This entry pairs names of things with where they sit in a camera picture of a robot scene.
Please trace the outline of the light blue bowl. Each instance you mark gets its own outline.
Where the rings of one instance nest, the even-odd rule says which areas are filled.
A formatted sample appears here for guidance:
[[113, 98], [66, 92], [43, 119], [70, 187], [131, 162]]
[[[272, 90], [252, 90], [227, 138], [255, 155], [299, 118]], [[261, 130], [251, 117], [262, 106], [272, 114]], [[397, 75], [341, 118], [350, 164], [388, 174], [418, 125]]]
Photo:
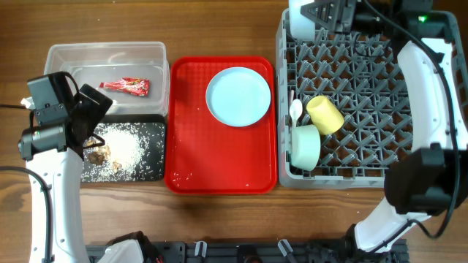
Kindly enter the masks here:
[[315, 23], [301, 14], [301, 7], [313, 3], [314, 0], [289, 0], [290, 32], [294, 39], [313, 41], [315, 38]]

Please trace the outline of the red candy wrapper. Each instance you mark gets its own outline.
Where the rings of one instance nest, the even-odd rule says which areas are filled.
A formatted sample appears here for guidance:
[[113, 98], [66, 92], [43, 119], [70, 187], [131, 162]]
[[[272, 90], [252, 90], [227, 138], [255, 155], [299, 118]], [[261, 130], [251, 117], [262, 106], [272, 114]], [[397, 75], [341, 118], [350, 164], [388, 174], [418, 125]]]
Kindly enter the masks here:
[[119, 81], [103, 82], [99, 85], [100, 88], [106, 90], [131, 94], [133, 96], [148, 96], [150, 86], [150, 80], [136, 77], [123, 77]]

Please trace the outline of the light blue plate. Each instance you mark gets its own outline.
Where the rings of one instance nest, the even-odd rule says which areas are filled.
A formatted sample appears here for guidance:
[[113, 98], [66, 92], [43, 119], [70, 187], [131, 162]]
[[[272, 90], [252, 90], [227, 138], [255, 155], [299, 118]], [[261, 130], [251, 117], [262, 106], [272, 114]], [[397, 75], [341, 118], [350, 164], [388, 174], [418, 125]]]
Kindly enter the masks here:
[[234, 66], [212, 77], [205, 92], [205, 103], [218, 122], [246, 127], [259, 122], [269, 111], [271, 90], [260, 73]]

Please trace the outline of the green bowl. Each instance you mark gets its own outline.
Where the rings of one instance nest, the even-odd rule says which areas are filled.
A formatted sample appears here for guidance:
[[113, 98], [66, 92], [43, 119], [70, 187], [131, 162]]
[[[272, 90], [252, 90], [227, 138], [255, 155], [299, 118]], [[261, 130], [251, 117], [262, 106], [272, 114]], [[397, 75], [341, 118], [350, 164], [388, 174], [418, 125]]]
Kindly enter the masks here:
[[312, 171], [320, 157], [320, 133], [315, 125], [292, 129], [290, 163], [298, 169]]

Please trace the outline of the white plastic fork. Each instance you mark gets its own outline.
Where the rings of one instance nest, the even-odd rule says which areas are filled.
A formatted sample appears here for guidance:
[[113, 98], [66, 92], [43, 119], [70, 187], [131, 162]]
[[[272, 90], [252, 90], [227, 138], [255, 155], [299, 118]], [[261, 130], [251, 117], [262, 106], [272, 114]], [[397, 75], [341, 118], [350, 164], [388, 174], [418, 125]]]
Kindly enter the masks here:
[[293, 103], [295, 91], [293, 89], [289, 92], [289, 106]]

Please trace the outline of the white plastic spoon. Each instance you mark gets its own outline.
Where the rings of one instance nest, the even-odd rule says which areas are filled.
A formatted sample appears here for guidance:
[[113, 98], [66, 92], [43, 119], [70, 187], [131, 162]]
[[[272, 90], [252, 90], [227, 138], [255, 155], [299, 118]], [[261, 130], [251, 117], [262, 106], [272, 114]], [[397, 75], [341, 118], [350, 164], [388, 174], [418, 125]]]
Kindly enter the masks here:
[[289, 114], [291, 118], [292, 128], [294, 129], [297, 126], [298, 119], [303, 113], [303, 105], [300, 99], [292, 100], [289, 108]]

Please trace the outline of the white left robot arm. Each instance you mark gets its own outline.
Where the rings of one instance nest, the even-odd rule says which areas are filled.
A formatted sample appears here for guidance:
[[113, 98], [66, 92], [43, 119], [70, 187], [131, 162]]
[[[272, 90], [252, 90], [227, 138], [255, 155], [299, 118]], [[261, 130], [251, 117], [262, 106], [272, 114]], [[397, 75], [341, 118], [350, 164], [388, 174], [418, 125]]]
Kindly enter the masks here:
[[38, 124], [18, 143], [31, 181], [30, 262], [89, 262], [83, 238], [80, 180], [85, 143], [112, 101], [85, 84], [33, 97]]

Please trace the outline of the yellow cup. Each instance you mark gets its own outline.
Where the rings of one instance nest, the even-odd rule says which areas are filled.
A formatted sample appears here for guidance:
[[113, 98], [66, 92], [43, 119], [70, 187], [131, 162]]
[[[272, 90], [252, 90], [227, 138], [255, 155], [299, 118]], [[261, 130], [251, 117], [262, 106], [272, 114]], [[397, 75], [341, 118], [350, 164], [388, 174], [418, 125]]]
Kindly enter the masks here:
[[344, 116], [326, 96], [316, 96], [306, 105], [312, 123], [322, 135], [332, 134], [344, 125]]

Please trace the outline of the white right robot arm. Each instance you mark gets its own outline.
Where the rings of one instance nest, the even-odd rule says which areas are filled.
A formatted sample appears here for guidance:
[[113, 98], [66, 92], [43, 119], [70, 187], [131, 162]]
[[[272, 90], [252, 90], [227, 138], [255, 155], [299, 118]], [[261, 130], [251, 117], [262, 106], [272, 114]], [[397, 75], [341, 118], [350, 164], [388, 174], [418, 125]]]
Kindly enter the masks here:
[[384, 199], [348, 234], [356, 251], [381, 254], [433, 216], [449, 221], [467, 198], [467, 128], [452, 72], [456, 27], [431, 1], [307, 1], [300, 17], [334, 33], [382, 34], [407, 87], [412, 151], [385, 176]]

